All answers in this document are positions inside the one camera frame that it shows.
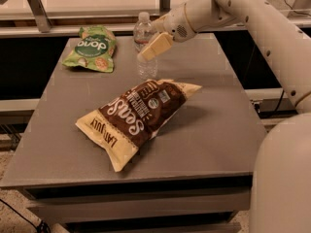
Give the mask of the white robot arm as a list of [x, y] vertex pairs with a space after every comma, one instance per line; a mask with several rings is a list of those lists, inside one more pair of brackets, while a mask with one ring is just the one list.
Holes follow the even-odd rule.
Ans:
[[311, 39], [266, 0], [189, 0], [154, 22], [138, 55], [149, 61], [207, 28], [244, 24], [297, 111], [261, 142], [249, 233], [311, 233]]

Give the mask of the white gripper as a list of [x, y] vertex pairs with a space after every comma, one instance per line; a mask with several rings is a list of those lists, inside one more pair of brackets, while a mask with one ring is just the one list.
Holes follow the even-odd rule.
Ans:
[[159, 33], [156, 33], [138, 53], [137, 59], [140, 62], [151, 61], [169, 50], [173, 45], [173, 40], [182, 43], [196, 35], [186, 16], [186, 4], [182, 4], [163, 17], [154, 20], [152, 25]]

